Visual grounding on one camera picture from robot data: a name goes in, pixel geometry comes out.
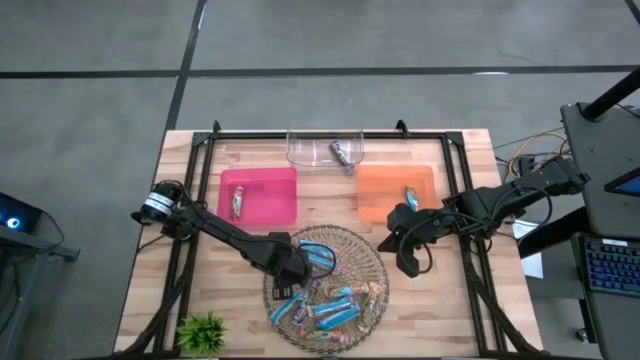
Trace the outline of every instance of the gray floor tile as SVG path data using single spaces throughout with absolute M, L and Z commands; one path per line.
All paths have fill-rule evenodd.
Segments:
M 602 359 L 597 345 L 574 337 L 575 331 L 584 327 L 577 300 L 534 298 L 533 310 L 545 350 L 554 355 Z
M 0 71 L 179 69 L 196 0 L 0 2 Z
M 489 128 L 494 144 L 561 126 L 560 106 L 591 101 L 624 74 L 191 79 L 179 129 Z M 633 95 L 640 103 L 640 97 Z M 554 139 L 532 143 L 550 151 Z M 501 148 L 511 157 L 517 145 Z
M 47 268 L 18 358 L 111 352 L 140 232 L 129 213 L 152 182 L 174 86 L 0 81 L 0 191 L 49 211 L 82 250 Z
M 623 1 L 212 0 L 194 68 L 634 64 Z
M 482 0 L 509 65 L 636 64 L 640 27 L 624 1 Z

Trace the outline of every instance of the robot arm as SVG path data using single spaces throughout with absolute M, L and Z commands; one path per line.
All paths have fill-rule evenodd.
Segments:
M 397 253 L 396 265 L 409 277 L 418 276 L 414 248 L 434 244 L 448 234 L 486 239 L 510 215 L 519 217 L 524 208 L 551 196 L 576 194 L 583 190 L 589 176 L 580 172 L 569 159 L 555 159 L 540 170 L 495 188 L 481 187 L 447 199 L 439 210 L 412 211 L 398 204 L 387 217 L 391 234 L 378 251 Z
M 254 268 L 273 276 L 280 289 L 304 284 L 311 276 L 306 253 L 291 244 L 288 233 L 250 235 L 192 201 L 179 182 L 156 184 L 140 211 L 131 217 L 142 225 L 160 223 L 162 234 L 178 240 L 203 231 L 238 250 Z

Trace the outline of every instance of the round woven basket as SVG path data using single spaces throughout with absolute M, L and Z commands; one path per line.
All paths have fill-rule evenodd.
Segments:
M 320 279 L 323 288 L 327 286 L 360 285 L 363 283 L 373 282 L 381 286 L 383 290 L 378 296 L 374 306 L 372 325 L 366 331 L 363 332 L 358 328 L 356 325 L 357 320 L 355 319 L 332 329 L 348 333 L 349 340 L 345 344 L 317 341 L 302 337 L 300 334 L 301 327 L 292 323 L 293 314 L 295 313 L 295 308 L 297 308 L 297 306 L 282 317 L 280 324 L 277 326 L 278 333 L 297 347 L 317 354 L 337 354 L 339 352 L 349 350 L 361 343 L 367 336 L 369 336 L 369 334 L 371 334 L 371 331 L 373 331 L 380 322 L 382 314 L 386 309 L 387 302 L 389 301 L 389 279 L 387 277 L 387 271 L 384 268 L 384 264 L 382 263 L 382 259 L 380 259 L 378 252 L 360 235 L 337 226 L 313 226 L 301 230 L 291 236 L 293 244 L 297 245 L 299 240 L 310 240 L 324 244 L 330 246 L 336 251 L 338 259 L 337 266 L 340 267 L 340 272 Z M 315 267 L 313 269 L 313 276 L 317 277 L 325 273 L 326 270 L 316 269 Z M 269 315 L 271 315 L 271 313 L 273 313 L 283 302 L 273 300 L 272 289 L 273 277 L 265 276 L 263 298 L 264 305 L 267 308 L 267 313 Z M 294 287 L 294 291 L 305 291 L 305 289 L 297 286 Z M 354 300 L 358 301 L 359 304 L 362 304 L 364 296 L 366 295 L 354 296 Z M 326 303 L 334 300 L 335 299 L 328 298 L 323 291 L 318 291 L 318 296 L 315 297 L 314 302 Z M 317 319 L 310 319 L 307 317 L 302 324 L 302 327 L 313 326 L 314 320 Z

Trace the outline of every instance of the blue backlit keyboard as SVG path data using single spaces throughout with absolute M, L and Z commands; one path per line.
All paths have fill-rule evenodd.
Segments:
M 640 249 L 583 243 L 591 290 L 640 296 Z

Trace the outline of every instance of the butcher block tabletop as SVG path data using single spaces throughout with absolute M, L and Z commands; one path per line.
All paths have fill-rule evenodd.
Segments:
M 194 131 L 167 132 L 155 182 L 183 181 Z M 500 177 L 485 129 L 462 130 L 473 184 L 498 186 Z M 286 140 L 216 140 L 207 184 L 209 211 L 218 206 L 220 174 L 226 169 L 290 167 Z M 433 171 L 437 202 L 450 195 L 442 145 L 438 140 L 365 140 L 361 166 L 428 166 Z M 458 156 L 452 147 L 458 187 L 464 189 Z M 193 193 L 199 187 L 204 156 L 199 157 Z M 271 231 L 295 232 L 313 225 L 337 225 L 360 234 L 373 247 L 388 235 L 386 224 L 362 222 L 358 216 L 357 176 L 338 169 L 298 168 L 298 217 L 292 226 L 244 230 L 252 234 Z M 141 202 L 146 194 L 140 194 Z M 510 227 L 502 232 L 511 233 Z M 140 244 L 156 238 L 160 226 L 143 230 Z M 136 257 L 131 282 L 115 342 L 116 351 L 129 346 L 145 328 L 160 305 L 171 252 L 165 238 L 143 249 Z M 389 275 L 389 303 L 382 321 L 361 344 L 340 357 L 438 357 L 474 356 L 476 347 L 460 248 L 455 236 L 430 246 L 433 268 L 410 279 L 395 265 L 395 254 L 381 253 Z M 416 252 L 426 265 L 426 252 Z M 489 253 L 497 298 L 516 328 L 534 346 L 542 348 L 516 243 L 495 236 Z M 189 302 L 189 315 L 209 311 L 224 319 L 228 332 L 220 357 L 309 357 L 284 340 L 271 326 L 262 297 L 263 274 L 249 266 L 240 254 L 224 243 L 201 234 Z M 165 348 L 173 344 L 176 306 L 169 317 Z M 491 321 L 482 306 L 489 348 L 495 349 Z

